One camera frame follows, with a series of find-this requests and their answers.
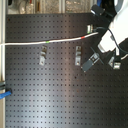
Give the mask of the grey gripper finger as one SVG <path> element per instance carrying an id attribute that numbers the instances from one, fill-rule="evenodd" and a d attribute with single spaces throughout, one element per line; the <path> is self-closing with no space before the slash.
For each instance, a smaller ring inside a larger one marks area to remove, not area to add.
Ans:
<path id="1" fill-rule="evenodd" d="M 120 67 L 121 67 L 121 57 L 120 56 L 114 56 L 113 69 L 120 69 Z"/>

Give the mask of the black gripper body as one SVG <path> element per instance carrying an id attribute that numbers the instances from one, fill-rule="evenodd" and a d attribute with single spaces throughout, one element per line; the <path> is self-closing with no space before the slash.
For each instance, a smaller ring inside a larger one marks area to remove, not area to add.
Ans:
<path id="1" fill-rule="evenodd" d="M 92 51 L 94 53 L 96 53 L 99 57 L 99 60 L 103 63 L 103 64 L 108 64 L 110 59 L 114 56 L 114 53 L 112 51 L 108 51 L 105 53 L 102 53 L 99 48 L 95 45 L 93 45 L 91 47 Z"/>

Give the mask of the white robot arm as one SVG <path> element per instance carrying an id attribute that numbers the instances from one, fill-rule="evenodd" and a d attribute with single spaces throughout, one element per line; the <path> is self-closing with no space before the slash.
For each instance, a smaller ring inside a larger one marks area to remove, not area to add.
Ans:
<path id="1" fill-rule="evenodd" d="M 128 52 L 124 51 L 119 44 L 128 38 L 128 0 L 114 0 L 116 15 L 106 28 L 98 48 L 102 53 L 115 51 L 108 63 L 114 68 L 119 69 L 121 60 Z"/>

